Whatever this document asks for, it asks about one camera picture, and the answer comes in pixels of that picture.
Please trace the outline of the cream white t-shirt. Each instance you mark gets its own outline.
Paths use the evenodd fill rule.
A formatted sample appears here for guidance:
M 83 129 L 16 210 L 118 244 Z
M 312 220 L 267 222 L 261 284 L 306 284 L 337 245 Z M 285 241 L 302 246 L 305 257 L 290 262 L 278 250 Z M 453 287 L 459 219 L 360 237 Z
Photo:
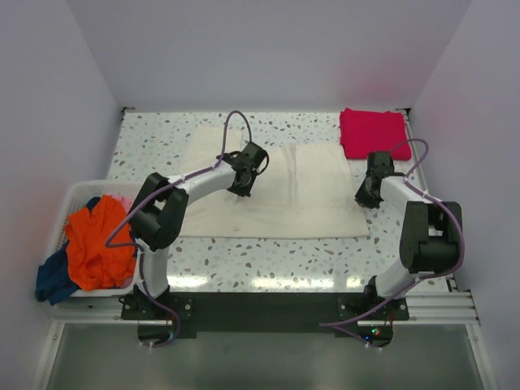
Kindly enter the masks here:
M 336 143 L 267 148 L 250 197 L 226 190 L 188 206 L 182 237 L 324 239 L 368 236 L 344 152 Z

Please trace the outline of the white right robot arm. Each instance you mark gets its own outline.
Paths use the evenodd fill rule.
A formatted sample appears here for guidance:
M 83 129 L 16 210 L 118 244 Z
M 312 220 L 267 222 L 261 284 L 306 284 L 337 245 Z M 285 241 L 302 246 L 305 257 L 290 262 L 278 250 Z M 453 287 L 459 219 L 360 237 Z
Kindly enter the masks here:
M 355 201 L 367 209 L 387 202 L 403 216 L 398 259 L 364 288 L 362 310 L 367 317 L 381 319 L 391 309 L 390 299 L 401 299 L 416 284 L 461 266 L 465 255 L 461 205 L 415 187 L 404 173 L 395 171 L 389 152 L 368 154 L 366 176 Z

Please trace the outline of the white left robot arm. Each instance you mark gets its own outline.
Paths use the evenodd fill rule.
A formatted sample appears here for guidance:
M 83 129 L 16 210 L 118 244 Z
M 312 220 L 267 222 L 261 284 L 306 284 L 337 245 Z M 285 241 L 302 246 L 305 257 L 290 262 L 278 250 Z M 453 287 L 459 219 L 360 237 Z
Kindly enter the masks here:
M 159 319 L 167 312 L 168 299 L 163 293 L 169 289 L 168 250 L 180 235 L 188 207 L 221 190 L 250 197 L 254 181 L 269 162 L 267 151 L 250 142 L 242 150 L 222 153 L 198 171 L 170 178 L 154 173 L 146 178 L 130 210 L 129 223 L 142 244 L 136 285 L 144 293 L 139 307 L 149 318 Z

